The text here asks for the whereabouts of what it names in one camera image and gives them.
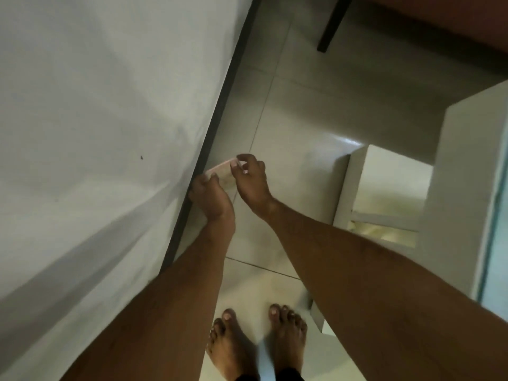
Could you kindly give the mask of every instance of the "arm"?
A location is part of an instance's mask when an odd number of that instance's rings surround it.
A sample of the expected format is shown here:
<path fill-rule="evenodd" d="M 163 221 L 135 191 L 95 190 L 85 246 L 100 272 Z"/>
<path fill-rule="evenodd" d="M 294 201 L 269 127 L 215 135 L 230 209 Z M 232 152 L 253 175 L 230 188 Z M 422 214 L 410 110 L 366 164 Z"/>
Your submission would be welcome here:
<path fill-rule="evenodd" d="M 194 243 L 139 293 L 62 380 L 198 380 L 235 230 L 217 177 L 198 177 L 190 198 L 208 218 Z"/>
<path fill-rule="evenodd" d="M 291 210 L 270 195 L 263 162 L 239 159 L 238 192 L 368 381 L 506 379 L 508 324 L 405 257 Z"/>

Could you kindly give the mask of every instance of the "bare foot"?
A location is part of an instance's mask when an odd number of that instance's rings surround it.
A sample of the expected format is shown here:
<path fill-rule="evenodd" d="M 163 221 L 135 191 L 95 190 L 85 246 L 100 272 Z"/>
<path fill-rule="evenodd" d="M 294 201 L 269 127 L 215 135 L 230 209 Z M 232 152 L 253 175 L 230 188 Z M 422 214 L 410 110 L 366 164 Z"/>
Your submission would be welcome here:
<path fill-rule="evenodd" d="M 303 365 L 303 349 L 307 339 L 307 324 L 287 305 L 273 304 L 268 309 L 273 330 L 273 366 L 278 374 L 286 368 L 300 373 Z"/>
<path fill-rule="evenodd" d="M 224 310 L 222 319 L 213 322 L 206 352 L 226 381 L 243 374 L 258 378 L 254 345 L 245 337 L 232 309 Z"/>

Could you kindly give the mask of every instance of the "floor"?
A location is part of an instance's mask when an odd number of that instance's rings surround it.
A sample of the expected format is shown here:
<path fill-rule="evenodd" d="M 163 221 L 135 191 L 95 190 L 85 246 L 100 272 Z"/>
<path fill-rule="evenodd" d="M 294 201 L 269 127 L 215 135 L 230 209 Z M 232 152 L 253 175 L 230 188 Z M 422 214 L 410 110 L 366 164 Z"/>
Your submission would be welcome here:
<path fill-rule="evenodd" d="M 335 1 L 263 0 L 208 160 L 211 167 L 253 153 L 266 163 L 276 198 L 328 224 L 349 153 L 376 144 L 432 164 L 445 109 L 507 78 L 421 45 L 403 27 L 394 34 L 392 19 L 360 0 L 352 3 L 328 52 L 319 53 L 315 48 Z M 258 344 L 263 379 L 274 378 L 263 339 L 268 306 L 277 302 L 307 319 L 303 378 L 363 380 L 340 342 L 312 322 L 310 295 L 273 231 L 234 189 L 228 194 L 237 230 L 216 315 L 236 310 Z M 203 223 L 193 209 L 179 253 Z M 201 380 L 220 379 L 205 356 Z"/>

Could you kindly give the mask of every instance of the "wooden leg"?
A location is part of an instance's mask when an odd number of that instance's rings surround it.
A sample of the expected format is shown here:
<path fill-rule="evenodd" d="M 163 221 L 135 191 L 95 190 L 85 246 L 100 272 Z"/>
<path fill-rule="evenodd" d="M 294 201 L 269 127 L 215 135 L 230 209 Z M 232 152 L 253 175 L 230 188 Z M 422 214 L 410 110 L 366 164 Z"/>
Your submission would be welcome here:
<path fill-rule="evenodd" d="M 325 32 L 323 33 L 323 36 L 321 36 L 321 40 L 317 45 L 318 51 L 325 53 L 328 49 L 328 45 L 330 45 L 330 42 L 332 41 L 340 22 L 344 18 L 344 15 L 346 14 L 347 8 L 349 8 L 349 5 L 351 4 L 351 1 L 352 0 L 337 0 L 337 4 L 335 4 L 332 15 L 328 20 Z"/>

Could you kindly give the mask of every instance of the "hand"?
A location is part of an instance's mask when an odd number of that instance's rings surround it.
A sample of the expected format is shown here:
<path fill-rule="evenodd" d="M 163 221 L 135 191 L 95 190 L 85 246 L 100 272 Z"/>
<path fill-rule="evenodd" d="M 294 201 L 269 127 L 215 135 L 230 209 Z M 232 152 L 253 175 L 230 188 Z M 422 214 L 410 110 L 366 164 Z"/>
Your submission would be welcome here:
<path fill-rule="evenodd" d="M 219 185 L 217 175 L 212 175 L 210 180 L 205 175 L 198 175 L 192 182 L 189 199 L 205 213 L 208 221 L 223 219 L 235 222 L 233 204 Z"/>
<path fill-rule="evenodd" d="M 266 220 L 276 200 L 268 189 L 265 163 L 257 161 L 256 157 L 251 154 L 241 154 L 237 158 L 247 162 L 243 165 L 243 168 L 236 163 L 231 165 L 231 172 L 236 179 L 238 193 L 254 214 Z"/>

